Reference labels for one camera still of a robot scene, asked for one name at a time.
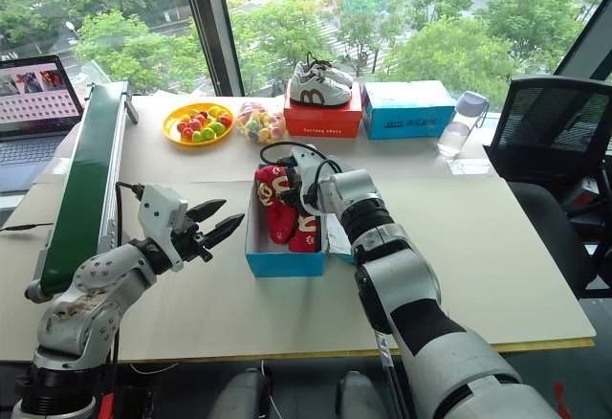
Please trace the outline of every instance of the window frame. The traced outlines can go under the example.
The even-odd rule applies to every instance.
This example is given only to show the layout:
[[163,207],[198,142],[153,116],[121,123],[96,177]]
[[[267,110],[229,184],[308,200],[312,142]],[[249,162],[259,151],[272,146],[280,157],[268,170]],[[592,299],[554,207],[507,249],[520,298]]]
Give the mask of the window frame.
[[244,97],[226,0],[188,0],[215,94]]
[[601,0],[555,75],[605,80],[612,73],[612,0]]

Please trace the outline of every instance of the sock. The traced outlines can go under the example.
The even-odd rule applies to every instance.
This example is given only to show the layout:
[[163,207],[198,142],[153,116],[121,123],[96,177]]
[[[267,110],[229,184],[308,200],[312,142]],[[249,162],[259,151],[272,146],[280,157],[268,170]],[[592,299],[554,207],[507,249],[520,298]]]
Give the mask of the sock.
[[266,207],[268,234],[276,244],[286,244],[295,231],[297,209],[284,204],[278,193],[289,189],[289,180],[284,167],[266,165],[255,171],[258,183],[257,196]]
[[289,241],[289,250],[295,253],[312,254],[321,249],[320,224],[315,216],[301,213],[297,217],[297,230]]

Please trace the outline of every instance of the red shoe box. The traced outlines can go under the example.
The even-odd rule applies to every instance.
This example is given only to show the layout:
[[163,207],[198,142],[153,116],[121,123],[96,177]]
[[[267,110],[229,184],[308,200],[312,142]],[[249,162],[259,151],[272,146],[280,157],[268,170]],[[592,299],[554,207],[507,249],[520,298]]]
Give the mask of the red shoe box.
[[285,96],[285,122],[295,137],[355,138],[361,121],[361,92],[353,83],[351,99],[341,106],[304,106],[291,101],[289,89]]

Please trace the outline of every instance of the black cable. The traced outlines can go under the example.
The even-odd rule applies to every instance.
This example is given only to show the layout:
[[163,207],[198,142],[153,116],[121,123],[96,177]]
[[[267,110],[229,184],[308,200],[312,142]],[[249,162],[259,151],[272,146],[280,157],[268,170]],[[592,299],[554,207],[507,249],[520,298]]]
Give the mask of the black cable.
[[121,187],[120,182],[115,183],[115,200],[117,203],[117,247],[121,245],[123,237],[123,208],[121,206]]
[[117,380],[117,366],[119,363],[119,328],[117,328],[117,333],[115,333],[115,341],[113,343],[113,362],[111,364],[111,385],[110,392],[115,391],[115,381]]
[[31,230],[32,228],[36,228],[37,226],[51,226],[53,224],[54,223],[31,223],[29,225],[8,226],[6,228],[2,228],[0,232],[2,231],[25,231],[25,230]]
[[317,199],[318,199],[318,191],[317,191],[318,176],[320,175],[321,169],[323,168],[324,165],[328,165],[329,167],[331,167],[334,173],[342,172],[342,169],[340,168],[339,164],[336,161],[333,161],[331,159],[324,159],[323,161],[318,163],[317,172],[315,173],[315,183],[311,186],[311,188],[309,188],[309,192],[311,189],[313,191],[310,194],[310,196],[311,196],[311,200],[314,201],[313,203],[314,206],[317,204]]
[[276,162],[275,161],[270,161],[270,160],[266,159],[266,157],[264,156],[264,153],[266,151],[268,151],[269,149],[275,148],[277,146],[283,146],[283,145],[298,146],[300,148],[304,148],[304,149],[307,149],[307,150],[315,153],[321,159],[327,159],[327,156],[325,156],[323,153],[321,153],[318,149],[314,148],[313,146],[309,146],[308,144],[298,143],[298,142],[276,142],[276,143],[267,144],[266,146],[261,148],[261,150],[259,151],[259,157],[261,158],[261,160],[264,163],[266,163],[268,165],[282,165],[284,167],[290,166],[290,165],[287,165],[286,163],[282,163],[280,161],[276,161]]

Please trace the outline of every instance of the bottle cap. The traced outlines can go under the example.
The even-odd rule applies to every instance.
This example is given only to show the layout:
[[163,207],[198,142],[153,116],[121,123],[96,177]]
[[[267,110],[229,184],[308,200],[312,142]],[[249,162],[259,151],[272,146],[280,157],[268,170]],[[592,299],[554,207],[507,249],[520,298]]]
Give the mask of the bottle cap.
[[486,97],[472,91],[466,91],[461,95],[459,100],[457,100],[455,109],[463,116],[476,118],[480,116],[488,105],[489,101]]

